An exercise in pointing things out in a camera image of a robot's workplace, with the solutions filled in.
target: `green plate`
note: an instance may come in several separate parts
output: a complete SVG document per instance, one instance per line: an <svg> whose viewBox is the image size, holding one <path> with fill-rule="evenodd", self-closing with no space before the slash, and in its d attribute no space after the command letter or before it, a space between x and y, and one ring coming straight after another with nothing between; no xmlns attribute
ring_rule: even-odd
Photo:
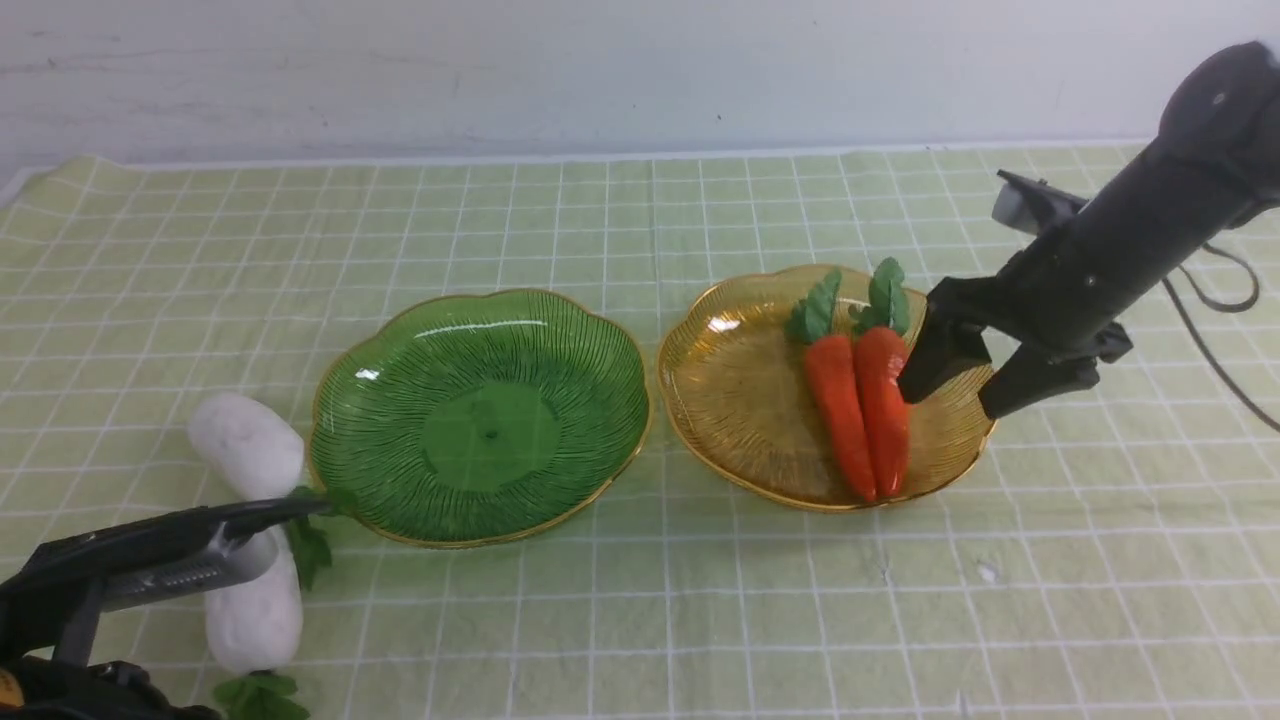
<svg viewBox="0 0 1280 720"><path fill-rule="evenodd" d="M440 297L329 368L308 456L387 537L511 541L595 500L640 451L650 405L635 341L572 300Z"/></svg>

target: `gold rim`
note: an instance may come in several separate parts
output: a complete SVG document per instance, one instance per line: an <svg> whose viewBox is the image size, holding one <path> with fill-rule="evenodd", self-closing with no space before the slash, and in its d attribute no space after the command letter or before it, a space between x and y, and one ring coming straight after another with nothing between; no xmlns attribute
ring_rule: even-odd
<svg viewBox="0 0 1280 720"><path fill-rule="evenodd" d="M858 273L858 274L863 274L863 275L867 274L863 270L858 270L855 268L847 268L845 265L826 264L826 263L814 263L814 264L808 264L808 265L794 265L791 268L783 268L781 270L776 270L776 272L772 272L772 273L749 273L749 274L745 274L745 275L735 275L735 277L728 278L726 281L721 281L721 282L713 284L712 287L707 288L705 291L703 291L698 296L698 299L694 300L694 302L689 306L689 310L685 313L685 316L681 318L678 323L676 323L675 325L672 325L672 328L663 334L662 343L658 345L658 356L654 360L654 364L655 364L655 366L658 369L658 395L662 397L662 405L663 405L663 409L666 410L667 423L671 425L672 430L676 433L676 437L680 438L680 442L682 442L685 445L685 447L689 450L689 452L691 452L694 455L694 457L698 457L698 460L701 461L703 465L707 465L716 474L718 474L719 477L724 478L726 480L728 480L728 482L731 482L731 483L733 483L733 484L736 484L736 486L739 486L739 487L741 487L744 489L751 491L753 493L755 493L755 495L758 495L758 496L760 496L760 497L763 497L765 500L771 500L773 502L777 502L780 505L785 505L787 507L795 507L797 510L809 510L812 512L827 512L827 514L858 512L860 510L874 510L877 507L888 507L891 505L899 505L899 503L902 503L902 502L910 502L913 500L919 500L922 497L928 497L928 496L931 496L931 495L933 495L933 493L936 493L936 492L938 492L941 489L945 489L945 488L950 487L952 483L955 483L956 480L959 480L960 478L968 475L969 471L973 470L974 466L978 465L978 460L982 459L982 454L986 452L986 450L987 450L987 442L991 439L991 434L993 432L996 432L996 425L998 424L997 420L992 420L991 421L991 427L987 428L987 432L983 433L982 438L979 438L978 450L977 450L977 452L974 452L973 460L969 461L969 465L966 465L964 470L956 473L955 477L952 477L951 479L946 480L945 483L940 483L936 487L932 487L932 488L929 488L927 491L918 492L918 493L914 493L914 495L904 495L904 496L891 497L888 500L881 500L881 501L869 502L869 503L850 503L850 505L829 505L829 503L823 505L823 503L818 503L818 502L808 502L808 501L804 501L804 500L796 500L794 497L787 497L785 495L780 495L780 493L776 493L773 491L762 488L762 487L756 486L755 483L753 483L751 480L748 480L746 478L744 478L744 477L733 473L732 470L728 470L728 469L721 466L718 462L716 462L714 460L712 460L710 457L708 457L707 455L704 455L698 448L696 443L692 442L692 439L689 438L685 434L684 429L680 427L680 423L676 421L675 410L672 410L672 389L668 388L668 384L666 382L663 382L663 378L667 375L667 370L668 370L668 366L664 363L664 359L667 357L667 343L671 341L672 336L676 334L676 331L678 331L681 327L684 327L685 323L689 323L689 322L692 320L694 313L698 310L698 307L713 292L716 292L717 290L719 290L719 288L722 288L722 287L724 287L724 286L727 286L730 283L751 282L751 281L762 281L762 279L777 278L777 277L781 277L781 275L783 275L786 273L794 273L796 270L804 270L804 269L810 269L810 268L813 268L813 269L828 269L828 270L829 269L838 269L841 272ZM909 295L914 295L916 297L927 297L923 292L920 292L918 290L913 290L913 288L909 288L909 287L904 288L904 290Z"/></svg>
<svg viewBox="0 0 1280 720"><path fill-rule="evenodd" d="M449 542L444 542L444 541L421 541L421 539L415 539L415 538L407 538L407 537L398 536L396 533L384 530L384 529L379 528L378 525L372 524L371 521L366 520L365 518L360 516L358 514L353 515L352 518L357 523L360 523L361 525L364 525L365 528L369 528L370 530L372 530L374 533L376 533L376 534L379 534L379 536L381 536L381 537L384 537L387 539L396 541L396 542L399 542L399 543L403 543L403 544L410 544L410 546L413 546L413 547L422 547L422 548L431 548L431 550L461 550L461 548L467 548L467 547L483 547L483 546L486 546L486 544L500 544L500 543L506 543L506 542L513 542L513 541L524 539L524 538L527 538L530 536L535 536L538 533L549 530L549 529L554 528L556 525L559 525L564 520L568 520L573 515L577 515L579 512L581 512L588 505L591 505L593 502L595 502L595 500L599 498L600 495L603 495L604 491L608 489L609 486L612 486L613 482L617 480L622 475L622 473L626 471L626 469L628 466L631 466L631 462L635 461L635 459L640 455L641 450L644 450L645 442L649 439L649 432L653 429L653 416L654 416L653 388L649 387L649 364L645 360L644 351L640 350L640 343L636 341L635 336L631 334L631 331L626 329L625 327L622 327L621 324L616 323L614 320L612 320L609 318L605 318L604 315L599 315L596 313L593 313L585 305L582 305L577 300L573 300L572 297L568 297L566 295L561 295L561 293L550 291L550 290L541 290L541 288L500 290L498 292L490 292L490 293L486 293L486 295L470 295L470 293L442 295L439 297L433 297L430 300L424 300L422 302L417 302L415 305L411 305L411 306L406 307L404 310L401 310L399 313L397 313L396 315L393 315L389 320L387 320L385 323L383 323L381 327L379 327L378 331L374 332L374 334L371 334L367 338L365 338L365 340L357 342L356 345L351 346L349 348L347 348L346 351L343 351L342 355L339 355L333 361L330 361L329 366L325 368L324 375L321 375L321 378L320 378L320 383L316 386L315 396L311 398L311 430L307 433L306 455L307 455L307 474L311 475L312 486L316 489L320 489L323 492L328 492L328 487L324 483L324 478L320 477L320 471L316 470L315 461L311 459L311 443L315 441L316 427L319 427L319 420L320 420L320 388L323 388L325 386L325 382L333 374L334 368L337 368L352 352L356 352L361 347L365 347L370 342L378 340L378 337L380 334L383 334L387 331L387 328L392 325L392 323L394 323L396 320L399 320L401 318L403 318L404 315L407 315L407 314L417 310L419 307L430 305L431 302L439 302L442 300L486 300L486 299L490 299L490 297L498 297L500 295L513 295L513 293L522 293L522 295L535 295L536 293L536 295L545 295L545 296L554 297L557 300L561 300L561 301L567 302L568 305L576 307L579 311L586 314L588 316L591 316L591 318L595 318L598 320L603 320L605 323L609 323L614 328L622 331L622 334L627 338L627 342L631 343L631 348L635 350L636 356L640 357L640 372L643 373L643 380L644 380L644 396L645 396L645 404L648 405L648 411L645 413L644 429L640 432L640 439L636 441L636 446L631 450L631 454L627 455L627 457L618 465L617 470L614 470L612 475L609 475L603 483L600 483L600 487L595 488L595 491L591 492L591 495L588 496L585 500L582 500L582 502L579 502L573 507L566 510L564 512L557 515L556 518L552 518L550 520L547 520L545 523L541 523L539 525L534 525L532 528L526 528L524 530L517 530L515 533L507 533L504 536L494 536L494 537L489 537L489 538L479 538L479 539L471 539L471 541L449 541Z"/></svg>

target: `robotic arm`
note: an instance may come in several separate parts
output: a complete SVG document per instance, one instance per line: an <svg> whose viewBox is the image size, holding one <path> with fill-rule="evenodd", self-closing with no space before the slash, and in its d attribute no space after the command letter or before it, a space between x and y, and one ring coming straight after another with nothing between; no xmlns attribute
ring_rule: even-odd
<svg viewBox="0 0 1280 720"><path fill-rule="evenodd" d="M174 707L128 662L90 666L102 612L247 583L279 552L268 528L320 500L196 507L46 542L0 583L0 720L216 720ZM28 655L52 647L52 659Z"/></svg>
<svg viewBox="0 0 1280 720"><path fill-rule="evenodd" d="M987 328L1020 343L978 393L989 418L1096 386L1098 360L1133 348L1117 315L1219 232L1280 206L1280 61L1251 42L1202 63L1156 140L1092 201L998 174L992 217L1036 240L992 277L929 292L899 378L908 402L989 364Z"/></svg>

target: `orange carrot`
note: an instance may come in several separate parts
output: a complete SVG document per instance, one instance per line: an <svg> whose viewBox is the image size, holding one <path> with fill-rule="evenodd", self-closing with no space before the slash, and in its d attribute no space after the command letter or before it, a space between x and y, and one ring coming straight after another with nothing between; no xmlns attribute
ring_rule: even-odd
<svg viewBox="0 0 1280 720"><path fill-rule="evenodd" d="M854 380L854 341L845 334L818 340L805 351L804 372L841 474L863 500L876 502L876 470Z"/></svg>
<svg viewBox="0 0 1280 720"><path fill-rule="evenodd" d="M854 346L858 400L881 500L902 492L910 455L910 406L897 387L908 355L902 336L910 320L904 277L897 260L886 259L872 277L869 305L851 310L858 323Z"/></svg>
<svg viewBox="0 0 1280 720"><path fill-rule="evenodd" d="M897 388L897 377L905 364L906 343L888 327L874 327L858 340L854 374L881 498L902 492L906 477L911 416Z"/></svg>
<svg viewBox="0 0 1280 720"><path fill-rule="evenodd" d="M863 500L876 502L876 473L867 451L867 430L858 404L852 341L847 336L833 334L838 291L840 270L832 270L796 304L787 323L787 334L808 345L805 380L845 482Z"/></svg>

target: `grid tablecloth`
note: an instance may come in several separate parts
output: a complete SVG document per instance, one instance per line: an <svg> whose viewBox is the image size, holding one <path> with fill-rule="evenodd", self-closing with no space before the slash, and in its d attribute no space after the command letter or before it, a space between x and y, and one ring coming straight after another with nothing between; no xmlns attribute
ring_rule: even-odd
<svg viewBox="0 0 1280 720"><path fill-rule="evenodd" d="M76 159L0 211L0 575L44 539L232 501L187 445L195 405L241 391L305 433L328 364L425 299L553 288L652 356L740 273L887 255L916 287L991 273L1027 240L988 219L997 168L1089 193L1135 150ZM1256 263L1263 300L1193 314L1275 409L1280 220L1222 243ZM1217 260L1190 266L1221 295L1244 287ZM328 523L335 566L288 669L300 700L342 720L1280 717L1280 438L1166 297L1124 322L1137 350L1096 392L1014 415L965 479L895 510L771 505L658 420L596 503L526 542L431 552ZM225 679L198 598L106 616L96 656L146 666L178 702Z"/></svg>

